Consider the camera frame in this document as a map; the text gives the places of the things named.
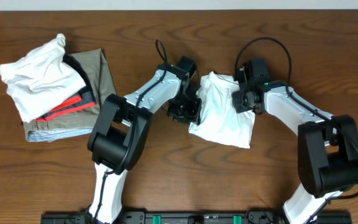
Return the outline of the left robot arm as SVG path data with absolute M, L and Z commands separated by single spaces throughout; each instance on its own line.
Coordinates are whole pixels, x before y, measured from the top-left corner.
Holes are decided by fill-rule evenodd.
M 126 175 L 139 160 L 153 115 L 168 104 L 167 116 L 184 124 L 199 124 L 199 85 L 191 83 L 198 71 L 194 60 L 182 56 L 176 65 L 157 66 L 153 77 L 124 97 L 110 94 L 104 101 L 88 140 L 96 169 L 87 223 L 113 223 L 122 209 Z

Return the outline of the white printed t-shirt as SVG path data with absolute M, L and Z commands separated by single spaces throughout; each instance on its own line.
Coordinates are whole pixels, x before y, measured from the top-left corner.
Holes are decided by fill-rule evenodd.
M 249 149 L 255 114 L 251 111 L 237 113 L 232 94 L 239 90 L 232 76 L 210 72 L 201 77 L 200 123 L 191 123 L 188 129 L 204 140 Z

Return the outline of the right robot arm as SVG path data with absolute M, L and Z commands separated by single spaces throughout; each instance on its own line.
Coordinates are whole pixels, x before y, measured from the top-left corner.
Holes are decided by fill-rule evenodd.
M 358 132 L 349 115 L 321 111 L 285 81 L 272 79 L 265 60 L 236 67 L 239 90 L 232 94 L 237 113 L 268 113 L 297 136 L 298 176 L 295 193 L 265 223 L 333 223 L 347 215 L 321 215 L 333 200 L 358 197 Z

